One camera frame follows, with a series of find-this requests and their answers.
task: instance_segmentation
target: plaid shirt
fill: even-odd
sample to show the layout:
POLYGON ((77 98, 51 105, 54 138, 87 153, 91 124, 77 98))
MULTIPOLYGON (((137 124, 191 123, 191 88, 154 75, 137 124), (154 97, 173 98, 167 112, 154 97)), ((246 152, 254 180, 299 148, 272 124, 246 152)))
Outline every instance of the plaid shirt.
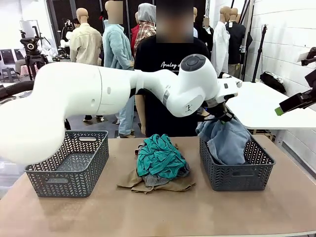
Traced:
POLYGON ((140 21, 139 22, 139 31, 136 37, 135 46, 134 46, 134 58, 136 58, 137 47, 140 44, 140 41, 154 36, 156 34, 155 25, 150 21, 140 21))

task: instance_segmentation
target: video camera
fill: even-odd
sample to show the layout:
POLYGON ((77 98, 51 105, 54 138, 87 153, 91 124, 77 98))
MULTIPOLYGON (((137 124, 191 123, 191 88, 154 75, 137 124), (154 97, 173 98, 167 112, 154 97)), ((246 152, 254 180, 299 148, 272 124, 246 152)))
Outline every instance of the video camera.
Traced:
POLYGON ((22 36, 20 42, 25 48, 26 55, 40 55, 40 51, 38 50, 38 41, 43 40, 44 38, 40 37, 36 26, 32 26, 32 28, 35 30, 36 36, 34 38, 25 38, 25 32, 20 30, 22 36))

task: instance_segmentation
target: gray basket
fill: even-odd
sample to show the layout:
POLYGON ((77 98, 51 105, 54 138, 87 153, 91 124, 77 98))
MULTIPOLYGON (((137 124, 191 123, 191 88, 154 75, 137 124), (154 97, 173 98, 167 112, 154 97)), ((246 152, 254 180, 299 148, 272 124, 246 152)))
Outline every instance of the gray basket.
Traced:
POLYGON ((85 198, 108 158, 107 131, 66 131, 60 149, 25 172, 39 197, 85 198))
POLYGON ((199 141, 199 153, 215 191, 262 191, 275 164, 253 137, 246 144, 243 152, 249 164, 216 164, 207 144, 202 140, 199 141))

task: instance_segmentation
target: mannequin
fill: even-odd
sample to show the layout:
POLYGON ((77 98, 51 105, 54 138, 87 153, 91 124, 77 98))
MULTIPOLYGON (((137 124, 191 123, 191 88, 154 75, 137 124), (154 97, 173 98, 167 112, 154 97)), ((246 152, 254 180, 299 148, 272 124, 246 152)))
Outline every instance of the mannequin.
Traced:
POLYGON ((132 31, 132 41, 131 41, 131 50, 132 50, 132 55, 134 55, 134 47, 135 47, 135 41, 137 38, 137 34, 139 32, 139 20, 138 20, 138 12, 135 13, 135 20, 137 25, 131 30, 132 31))
POLYGON ((220 18, 219 21, 224 23, 228 22, 230 17, 231 17, 231 11, 232 9, 229 6, 224 6, 220 9, 219 13, 220 13, 220 18))
POLYGON ((109 24, 123 24, 123 1, 107 1, 105 9, 108 12, 109 24))
MULTIPOLYGON (((72 62, 98 65, 102 36, 88 24, 89 15, 86 9, 79 8, 76 13, 80 26, 74 29, 70 40, 70 59, 72 62)), ((83 121, 91 120, 92 116, 86 115, 83 121)))
POLYGON ((197 15, 198 9, 193 7, 193 35, 206 44, 208 52, 210 53, 213 48, 213 34, 209 34, 201 24, 196 23, 197 15))
POLYGON ((88 16, 88 11, 86 9, 78 8, 76 14, 77 14, 77 18, 80 24, 88 23, 89 16, 88 16))
POLYGON ((230 13, 229 21, 236 21, 237 16, 238 16, 238 9, 237 8, 232 8, 232 11, 230 13))
POLYGON ((217 76, 219 76, 221 72, 228 73, 230 34, 226 31, 225 22, 229 21, 231 11, 231 8, 228 6, 224 6, 220 9, 220 20, 214 30, 211 63, 215 68, 217 76))
MULTIPOLYGON (((198 9, 193 7, 193 24, 196 22, 196 17, 198 15, 198 9)), ((198 30, 193 26, 193 36, 198 38, 198 30)))
POLYGON ((138 6, 139 32, 134 46, 134 57, 136 58, 137 47, 143 39, 156 35, 156 6, 150 3, 142 3, 138 6))
POLYGON ((240 46, 245 36, 245 26, 236 22, 238 9, 233 8, 230 13, 229 23, 226 24, 226 30, 231 35, 229 40, 229 59, 228 59, 228 74, 238 78, 240 72, 240 46))
POLYGON ((241 16, 241 15, 238 14, 238 16, 237 16, 237 18, 236 18, 236 22, 237 22, 237 23, 240 23, 240 22, 239 22, 239 21, 240 21, 240 16, 241 16))
POLYGON ((198 15, 198 9, 196 7, 193 7, 193 22, 196 21, 197 15, 198 15))
MULTIPOLYGON (((105 9, 109 19, 104 21, 106 31, 103 34, 104 67, 121 70, 133 70, 133 57, 131 46, 124 28, 120 26, 123 22, 122 1, 107 1, 105 9)), ((118 135, 120 138, 135 138, 132 135, 134 119, 134 96, 129 98, 125 107, 118 115, 118 135)))

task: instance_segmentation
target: khaki fabric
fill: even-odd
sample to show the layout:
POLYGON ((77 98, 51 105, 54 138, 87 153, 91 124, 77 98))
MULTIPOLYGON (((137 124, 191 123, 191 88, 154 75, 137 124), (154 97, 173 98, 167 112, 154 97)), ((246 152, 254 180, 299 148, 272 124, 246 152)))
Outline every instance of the khaki fabric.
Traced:
POLYGON ((189 190, 194 185, 195 185, 195 182, 192 178, 192 175, 190 174, 187 177, 177 177, 165 185, 155 186, 155 187, 146 187, 143 178, 138 176, 136 169, 131 171, 126 176, 123 176, 122 179, 117 184, 117 186, 119 187, 131 188, 132 192, 144 193, 144 194, 150 193, 153 190, 158 190, 158 189, 174 191, 174 192, 182 192, 182 191, 189 190))

